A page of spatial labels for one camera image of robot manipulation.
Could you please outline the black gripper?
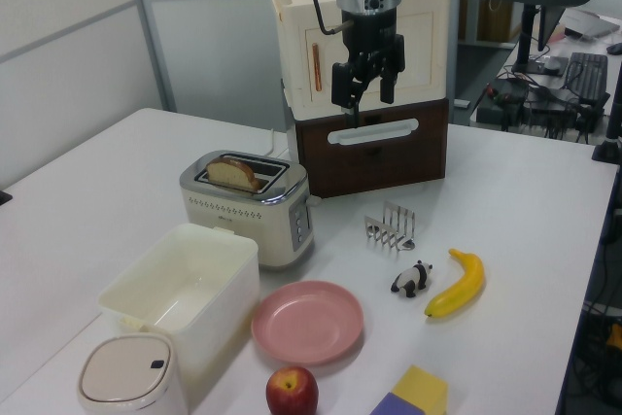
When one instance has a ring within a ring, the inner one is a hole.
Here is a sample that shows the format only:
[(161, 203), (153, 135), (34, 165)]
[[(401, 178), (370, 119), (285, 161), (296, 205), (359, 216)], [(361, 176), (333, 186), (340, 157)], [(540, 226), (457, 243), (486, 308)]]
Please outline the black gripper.
[(343, 12), (342, 18), (352, 21), (342, 35), (348, 59), (332, 65), (331, 102), (353, 109), (353, 79), (362, 83), (381, 77), (380, 100), (393, 104), (397, 76), (405, 69), (404, 39), (397, 33), (397, 10), (369, 16)]

